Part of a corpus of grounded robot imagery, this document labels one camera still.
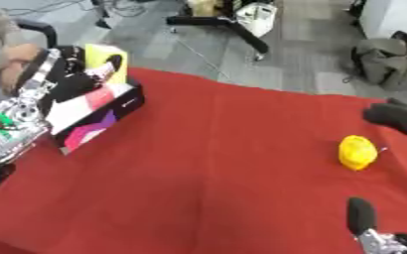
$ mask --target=black cable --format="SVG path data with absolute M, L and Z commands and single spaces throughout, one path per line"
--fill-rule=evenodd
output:
M 75 5 L 75 4 L 78 5 L 79 8 L 85 12 L 95 9 L 95 7 L 86 9 L 82 5 L 82 3 L 84 1 L 86 1 L 86 0 L 62 1 L 62 2 L 45 5 L 40 8 L 37 8 L 37 9 L 27 9 L 27 8 L 12 8 L 12 9 L 2 8 L 2 9 L 11 17 L 26 16 L 26 15 L 34 14 L 34 13 L 51 13 L 54 11 L 62 10 L 63 8 L 67 8 L 67 7 Z M 146 11 L 146 9 L 140 4 L 131 5 L 131 6 L 127 6 L 127 7 L 119 7 L 119 6 L 117 6 L 118 0 L 105 0 L 104 3 L 106 4 L 106 7 L 108 7 L 112 13 L 114 13 L 120 17 L 123 17 L 123 18 L 136 17 L 136 16 L 143 14 Z M 133 12 L 133 14 L 124 15 L 121 13 L 124 11 L 131 11 L 131 12 Z
M 45 5 L 45 6 L 42 6 L 40 8 L 37 8 L 37 9 L 27 9 L 27 8 L 12 8 L 12 9 L 2 8 L 2 9 L 9 16 L 16 17 L 16 16 L 25 16 L 25 15 L 29 15 L 29 14 L 33 14 L 33 13 L 50 13 L 50 12 L 62 10 L 63 8 L 67 8 L 67 7 L 75 5 L 75 4 L 81 4 L 81 2 L 84 2 L 84 1 L 86 1 L 86 0 L 62 1 L 62 2 L 57 2 L 57 3 L 52 3 L 52 4 L 49 4 L 49 5 Z M 47 10 L 48 8 L 59 6 L 59 5 L 63 5 L 63 6 Z M 18 14 L 11 13 L 11 12 L 14 12 L 14 11 L 19 11 L 19 12 L 21 11 L 21 13 L 18 13 Z

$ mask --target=black chair leg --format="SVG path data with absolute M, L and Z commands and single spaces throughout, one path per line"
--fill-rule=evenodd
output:
M 259 54 L 265 55 L 268 53 L 269 48 L 266 43 L 261 39 L 254 36 L 250 31 L 244 28 L 237 22 L 229 23 L 228 26 L 234 33 L 236 33 L 240 38 L 242 38 L 247 44 L 253 47 Z
M 253 47 L 259 55 L 256 60 L 262 60 L 264 55 L 268 53 L 269 47 L 261 39 L 254 36 L 250 31 L 245 29 L 237 21 L 233 21 L 226 17 L 187 17 L 187 16 L 174 16 L 167 18 L 167 25 L 170 26 L 225 26 L 232 30 L 248 45 Z

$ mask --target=tissue box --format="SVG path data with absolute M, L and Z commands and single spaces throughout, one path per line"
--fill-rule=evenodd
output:
M 47 120 L 52 136 L 67 155 L 89 142 L 124 116 L 143 105 L 142 85 L 128 77 L 124 84 L 104 87 L 75 99 L 53 105 Z

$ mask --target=chair wheel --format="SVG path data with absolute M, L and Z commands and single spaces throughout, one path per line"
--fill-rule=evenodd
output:
M 258 54 L 256 54 L 256 55 L 254 56 L 254 61 L 255 61 L 255 62 L 259 62 L 259 61 L 262 61 L 264 58 L 265 58 L 265 55 L 264 55 L 264 54 L 258 53 Z

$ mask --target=green part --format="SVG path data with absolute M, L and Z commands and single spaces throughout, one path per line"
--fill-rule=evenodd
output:
M 3 113 L 0 113 L 0 122 L 5 126 L 14 126 L 14 121 Z
M 0 113 L 0 134 L 7 139 L 11 139 L 12 135 L 4 129 L 4 127 L 15 126 L 15 123 L 12 119 L 7 117 L 5 114 Z

